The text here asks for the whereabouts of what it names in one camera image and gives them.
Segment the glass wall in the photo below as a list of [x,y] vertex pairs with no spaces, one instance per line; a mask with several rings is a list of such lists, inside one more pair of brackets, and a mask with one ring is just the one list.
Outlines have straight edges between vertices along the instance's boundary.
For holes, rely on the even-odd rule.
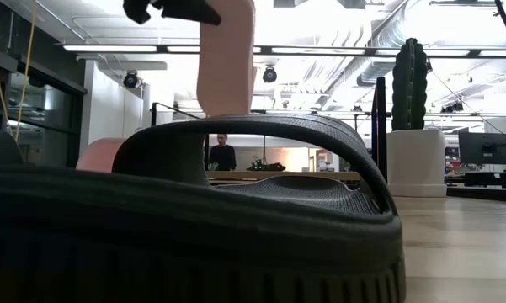
[[[4,93],[7,94],[8,127],[13,135],[19,132],[18,144],[25,162],[32,165],[74,167],[78,158],[81,97],[66,93],[37,77],[26,78],[20,72],[11,74],[9,87],[6,87],[3,86]],[[0,130],[6,127],[3,116],[0,101]]]

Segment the wooden surface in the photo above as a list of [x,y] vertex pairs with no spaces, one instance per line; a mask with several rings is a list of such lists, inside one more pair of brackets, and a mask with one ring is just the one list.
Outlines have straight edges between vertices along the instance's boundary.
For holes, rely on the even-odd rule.
[[506,202],[397,199],[408,303],[506,302]]
[[234,179],[256,179],[262,180],[265,178],[275,176],[306,176],[306,177],[320,177],[331,178],[341,181],[359,181],[360,175],[356,172],[343,172],[343,173],[293,173],[293,172],[206,172],[208,178],[234,180]]

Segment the fluorescent light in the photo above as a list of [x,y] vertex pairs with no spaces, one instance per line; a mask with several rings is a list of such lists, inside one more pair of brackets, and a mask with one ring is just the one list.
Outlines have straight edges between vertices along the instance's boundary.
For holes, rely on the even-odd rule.
[[506,50],[483,50],[479,56],[506,56]]
[[[179,111],[182,111],[184,113],[188,114],[203,114],[204,112],[202,109],[179,109]],[[177,111],[173,109],[158,109],[158,113],[178,113]]]
[[487,118],[499,118],[499,117],[506,117],[506,114],[479,114],[481,117],[487,117]]
[[[253,53],[260,53],[260,47],[253,47]],[[199,53],[200,46],[169,46],[168,52]]]
[[469,50],[424,50],[427,56],[468,56]]
[[473,114],[470,114],[470,113],[427,113],[427,114],[425,114],[425,117],[426,116],[429,116],[429,117],[451,117],[451,116],[469,117],[472,115]]
[[169,46],[168,51],[197,53],[200,52],[200,46]]
[[363,49],[346,49],[346,48],[322,48],[322,47],[274,47],[274,53],[281,54],[312,54],[312,55],[363,55]]
[[401,50],[377,50],[375,56],[396,56]]
[[266,110],[267,114],[310,114],[312,110]]
[[348,110],[323,110],[318,111],[319,114],[346,114],[346,115],[352,115],[352,114],[365,114],[365,112],[359,112],[359,111],[348,111]]
[[79,52],[157,52],[154,45],[64,45],[66,51]]
[[373,62],[382,62],[382,63],[395,63],[395,58],[385,58],[385,57],[372,57],[370,58]]

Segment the pink slide sandal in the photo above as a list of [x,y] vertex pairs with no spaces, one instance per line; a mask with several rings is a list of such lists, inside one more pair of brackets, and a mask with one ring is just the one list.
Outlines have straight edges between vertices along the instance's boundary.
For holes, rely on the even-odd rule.
[[218,26],[200,24],[197,98],[208,116],[248,114],[253,98],[253,0],[208,0]]

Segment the ceiling light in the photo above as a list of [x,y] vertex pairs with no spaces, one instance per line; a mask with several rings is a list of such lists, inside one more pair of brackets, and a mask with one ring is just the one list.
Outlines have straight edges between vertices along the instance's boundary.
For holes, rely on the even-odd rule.
[[469,50],[424,50],[427,56],[468,56]]
[[274,47],[274,53],[280,54],[311,54],[311,55],[348,55],[358,56],[364,55],[363,49],[349,49],[349,48],[322,48],[322,47]]
[[496,3],[494,1],[431,1],[429,5],[496,8]]
[[266,110],[267,114],[310,114],[311,110]]
[[469,116],[472,116],[471,113],[449,113],[449,114],[443,114],[443,113],[427,113],[425,114],[425,117],[446,117],[446,116],[452,116],[452,117],[456,117],[456,116],[464,116],[464,117],[469,117]]
[[479,56],[506,56],[506,50],[483,50],[479,53]]
[[506,114],[479,114],[481,117],[487,117],[487,118],[499,118],[499,117],[506,117]]
[[385,58],[385,57],[372,57],[370,58],[373,62],[381,62],[381,63],[395,63],[395,58]]
[[154,45],[64,45],[66,51],[77,52],[157,52]]
[[168,52],[198,53],[200,46],[169,46]]
[[401,50],[392,49],[392,50],[377,50],[374,54],[375,56],[396,56]]
[[[188,113],[188,114],[203,114],[204,111],[202,109],[179,109],[179,111]],[[157,109],[158,113],[178,113],[172,109]]]
[[346,114],[346,115],[355,115],[355,114],[365,114],[365,112],[350,112],[348,110],[323,110],[322,114]]

